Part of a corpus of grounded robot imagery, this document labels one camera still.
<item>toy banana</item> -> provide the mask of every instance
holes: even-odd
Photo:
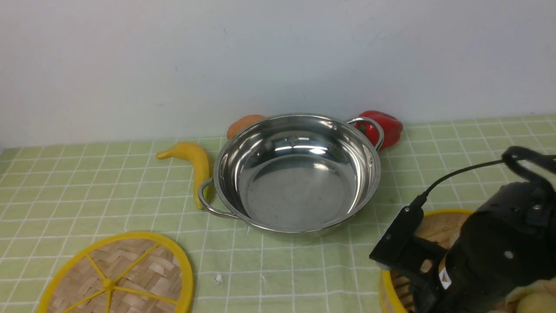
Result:
[[[193,165],[193,199],[199,210],[203,209],[201,202],[197,196],[199,186],[211,177],[210,158],[206,151],[196,143],[182,142],[177,143],[170,149],[156,154],[156,158],[164,160],[174,157],[191,162]],[[210,188],[206,188],[203,192],[205,199],[210,200]]]

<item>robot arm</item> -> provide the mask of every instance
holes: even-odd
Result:
[[[503,186],[467,219],[449,250],[414,236],[429,188],[400,211],[370,258],[411,281],[417,313],[488,312],[516,287],[550,280],[556,276],[556,193],[517,161],[556,173],[553,158],[510,147],[498,163],[528,182]],[[426,272],[425,261],[432,264]]]

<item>sticker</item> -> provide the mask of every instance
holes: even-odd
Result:
[[[438,276],[440,278],[440,283],[442,284],[442,287],[444,289],[448,289],[448,287],[450,287],[451,285],[451,279],[450,276],[448,276],[448,272],[445,267],[440,271]]]

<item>black cable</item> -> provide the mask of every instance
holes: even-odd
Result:
[[[551,159],[556,159],[556,155],[554,155],[554,154],[552,154],[552,155],[546,155],[546,157],[547,157],[547,158],[551,158]],[[520,157],[520,156],[514,158],[514,160],[516,160],[516,161],[520,161],[520,160],[524,160],[524,159],[525,159],[525,158]],[[445,180],[447,180],[447,179],[449,179],[449,178],[451,178],[451,177],[453,177],[453,176],[456,176],[456,175],[461,174],[461,173],[468,172],[468,171],[470,171],[470,170],[479,169],[479,168],[483,168],[483,167],[489,167],[489,166],[491,166],[491,165],[497,165],[497,164],[502,164],[502,163],[504,163],[504,160],[502,160],[502,159],[500,159],[500,160],[495,160],[495,161],[489,161],[489,162],[484,162],[484,163],[479,163],[479,164],[471,165],[471,166],[469,166],[469,167],[465,167],[465,168],[462,168],[462,169],[455,170],[455,171],[453,171],[453,172],[451,172],[451,173],[448,173],[448,174],[446,174],[446,175],[440,177],[439,179],[437,179],[435,182],[433,182],[433,183],[429,186],[429,188],[427,188],[427,189],[425,190],[425,192],[423,192],[422,194],[420,194],[420,195],[418,195],[417,197],[415,197],[415,199],[411,202],[411,204],[410,204],[409,206],[410,206],[410,207],[419,207],[419,208],[421,208],[421,207],[425,204],[426,199],[427,199],[427,197],[429,196],[430,192],[433,191],[433,189],[434,189],[436,186],[438,186],[439,184],[441,184],[443,181],[445,181]]]

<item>toy pepper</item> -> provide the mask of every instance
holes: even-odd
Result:
[[[380,150],[393,146],[400,141],[401,131],[404,130],[404,125],[397,118],[380,111],[365,111],[359,116],[373,119],[382,126],[384,130],[384,143]],[[357,123],[355,127],[361,130],[373,144],[376,144],[379,140],[379,132],[371,124]]]

